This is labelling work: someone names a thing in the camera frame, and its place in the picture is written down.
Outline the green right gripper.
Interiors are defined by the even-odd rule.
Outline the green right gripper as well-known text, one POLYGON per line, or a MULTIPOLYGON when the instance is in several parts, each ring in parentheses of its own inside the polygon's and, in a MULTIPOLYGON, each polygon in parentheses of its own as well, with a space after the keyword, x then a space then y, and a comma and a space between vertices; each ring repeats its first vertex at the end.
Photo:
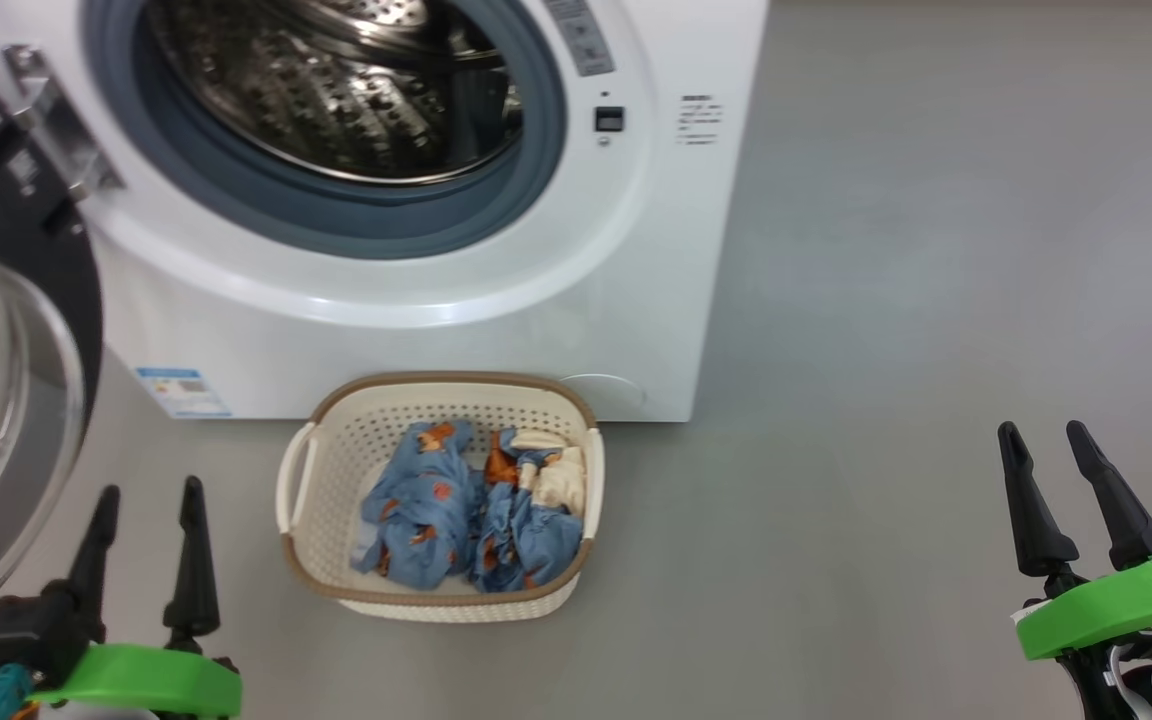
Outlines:
MULTIPOLYGON (((1111 538, 1108 558, 1117 573, 1076 585, 1011 617, 1029 661, 1056 659, 1066 650, 1152 628, 1152 516, 1083 420, 1069 420, 1066 437, 1100 506, 1111 538)), ((998 450, 1020 574, 1043 578, 1069 570, 1079 552, 1053 520, 1036 483, 1033 457, 1011 420, 998 425, 998 450)))

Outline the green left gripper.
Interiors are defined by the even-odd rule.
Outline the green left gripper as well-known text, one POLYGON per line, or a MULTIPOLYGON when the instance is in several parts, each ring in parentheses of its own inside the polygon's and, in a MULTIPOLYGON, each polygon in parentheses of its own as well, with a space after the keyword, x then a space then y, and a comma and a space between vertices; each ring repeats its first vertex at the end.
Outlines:
MULTIPOLYGON (((70 564, 68 592, 74 614, 93 643, 105 643, 103 598, 108 552, 116 538, 122 491, 103 488, 70 564)), ((180 502, 180 547, 175 588, 162 612, 166 647, 92 644, 56 688, 38 688, 29 702, 68 702, 106 708, 141 708, 215 719, 242 715, 243 682, 237 670, 207 659, 198 638, 221 626, 204 484, 187 477, 180 502)))

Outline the blue garment with bear print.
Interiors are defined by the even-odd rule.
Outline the blue garment with bear print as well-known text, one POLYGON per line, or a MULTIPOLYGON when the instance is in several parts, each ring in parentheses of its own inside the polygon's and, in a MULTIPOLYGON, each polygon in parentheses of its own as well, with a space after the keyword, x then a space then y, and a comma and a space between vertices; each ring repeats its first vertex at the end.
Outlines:
POLYGON ((353 570, 434 591, 467 571, 486 492, 467 460, 470 420, 416 420, 358 511, 353 570))

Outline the blue cream and orange garment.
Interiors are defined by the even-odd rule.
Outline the blue cream and orange garment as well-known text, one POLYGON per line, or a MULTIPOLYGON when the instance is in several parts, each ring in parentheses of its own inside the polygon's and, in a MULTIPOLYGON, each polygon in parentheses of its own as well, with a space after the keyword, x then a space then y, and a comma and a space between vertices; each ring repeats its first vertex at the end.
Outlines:
POLYGON ((483 479, 468 568, 477 591, 535 591, 556 579, 584 533, 585 452, 550 430, 495 430, 483 479))

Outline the washing machine door hinge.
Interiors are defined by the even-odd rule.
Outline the washing machine door hinge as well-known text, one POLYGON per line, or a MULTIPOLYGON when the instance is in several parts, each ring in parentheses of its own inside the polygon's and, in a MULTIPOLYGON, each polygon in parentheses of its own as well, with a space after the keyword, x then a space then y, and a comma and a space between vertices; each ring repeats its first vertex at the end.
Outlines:
POLYGON ((3 46, 1 55, 18 88, 14 118, 55 165, 73 199, 123 190, 122 174, 84 122, 45 51, 36 44, 12 44, 3 46))

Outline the white front-load washing machine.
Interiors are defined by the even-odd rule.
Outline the white front-load washing machine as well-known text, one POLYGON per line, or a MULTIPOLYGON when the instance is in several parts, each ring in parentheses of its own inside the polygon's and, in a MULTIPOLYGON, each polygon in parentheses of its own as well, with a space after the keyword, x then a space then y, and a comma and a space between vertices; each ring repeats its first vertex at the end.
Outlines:
POLYGON ((364 260, 271 241, 180 192, 96 86, 79 0, 0 0, 6 109, 20 94, 1 50, 36 44, 126 183, 77 200, 116 361, 134 377, 197 370, 221 419, 305 419, 346 382, 411 372, 620 376, 644 404, 596 418, 689 419, 771 0, 588 0, 616 65, 593 77, 543 1, 522 1, 568 104, 547 190, 467 249, 364 260), (717 145, 675 142, 684 94, 723 103, 717 145), (626 131, 594 132, 596 106, 623 106, 626 131))

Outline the stainless steel washing machine drum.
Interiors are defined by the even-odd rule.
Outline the stainless steel washing machine drum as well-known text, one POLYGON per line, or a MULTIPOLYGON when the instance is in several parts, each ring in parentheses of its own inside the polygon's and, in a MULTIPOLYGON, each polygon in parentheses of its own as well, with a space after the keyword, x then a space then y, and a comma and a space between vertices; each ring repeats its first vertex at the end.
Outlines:
POLYGON ((147 0, 143 18, 211 118, 321 176, 435 184, 524 132, 503 56, 450 0, 147 0))

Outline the blue energy label sticker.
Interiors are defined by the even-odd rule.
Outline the blue energy label sticker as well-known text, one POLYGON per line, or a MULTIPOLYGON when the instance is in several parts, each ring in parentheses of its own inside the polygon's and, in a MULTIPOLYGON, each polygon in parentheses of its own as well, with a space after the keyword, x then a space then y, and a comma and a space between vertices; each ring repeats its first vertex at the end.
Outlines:
POLYGON ((195 369, 137 366, 134 374, 146 388, 147 395, 156 397, 157 404, 172 418, 221 419, 232 416, 219 393, 195 369))

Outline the cream perforated basket brown rim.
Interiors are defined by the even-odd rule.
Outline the cream perforated basket brown rim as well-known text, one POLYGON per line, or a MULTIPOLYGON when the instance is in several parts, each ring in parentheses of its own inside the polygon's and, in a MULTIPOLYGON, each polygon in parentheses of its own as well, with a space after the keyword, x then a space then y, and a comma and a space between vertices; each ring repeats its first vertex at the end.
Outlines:
POLYGON ((316 594, 349 611, 416 623, 507 623, 558 611, 579 582, 602 515, 605 450, 594 414, 561 382, 505 373, 425 372, 358 379, 329 393, 285 450, 275 516, 285 561, 316 594), (483 473, 492 434, 550 430, 585 452, 588 510, 579 551, 535 591, 483 593, 467 571, 415 591, 349 564, 358 511, 416 420, 470 420, 467 460, 483 473))

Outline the round white filter cover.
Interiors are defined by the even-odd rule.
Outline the round white filter cover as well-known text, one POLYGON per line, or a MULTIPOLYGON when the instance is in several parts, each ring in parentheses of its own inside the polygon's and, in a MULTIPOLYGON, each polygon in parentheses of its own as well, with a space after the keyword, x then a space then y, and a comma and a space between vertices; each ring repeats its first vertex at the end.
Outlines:
POLYGON ((646 400, 639 384, 620 376, 581 373, 562 377, 559 382, 573 389, 600 416, 631 414, 639 410, 646 400))

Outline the small black text label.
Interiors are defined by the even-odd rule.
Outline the small black text label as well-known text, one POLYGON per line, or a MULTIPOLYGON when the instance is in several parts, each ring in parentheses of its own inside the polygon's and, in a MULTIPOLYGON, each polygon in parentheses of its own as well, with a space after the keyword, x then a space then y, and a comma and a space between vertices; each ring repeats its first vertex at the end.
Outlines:
POLYGON ((685 147, 705 147, 721 141, 723 103, 713 94, 684 94, 675 113, 675 142, 685 147))

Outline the grey warning sticker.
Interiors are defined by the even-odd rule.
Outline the grey warning sticker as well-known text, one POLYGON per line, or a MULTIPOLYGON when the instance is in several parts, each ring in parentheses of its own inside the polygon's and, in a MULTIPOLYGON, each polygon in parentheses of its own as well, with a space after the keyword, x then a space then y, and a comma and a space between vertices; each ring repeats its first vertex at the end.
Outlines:
POLYGON ((608 41, 588 0, 541 0, 570 50, 581 77, 616 71, 608 41))

